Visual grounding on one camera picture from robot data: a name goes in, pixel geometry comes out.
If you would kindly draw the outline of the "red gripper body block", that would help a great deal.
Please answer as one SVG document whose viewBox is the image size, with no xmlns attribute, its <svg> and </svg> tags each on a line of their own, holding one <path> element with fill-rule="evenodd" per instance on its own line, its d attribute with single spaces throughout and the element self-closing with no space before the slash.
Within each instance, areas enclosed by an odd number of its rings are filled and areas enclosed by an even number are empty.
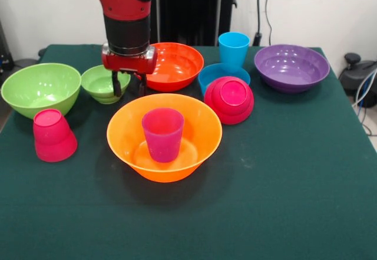
<svg viewBox="0 0 377 260">
<path fill-rule="evenodd" d="M 110 51 L 108 43 L 102 45 L 101 59 L 103 66 L 111 71 L 124 71 L 138 74 L 152 74 L 157 63 L 157 49 L 149 46 L 138 55 L 118 55 Z"/>
</svg>

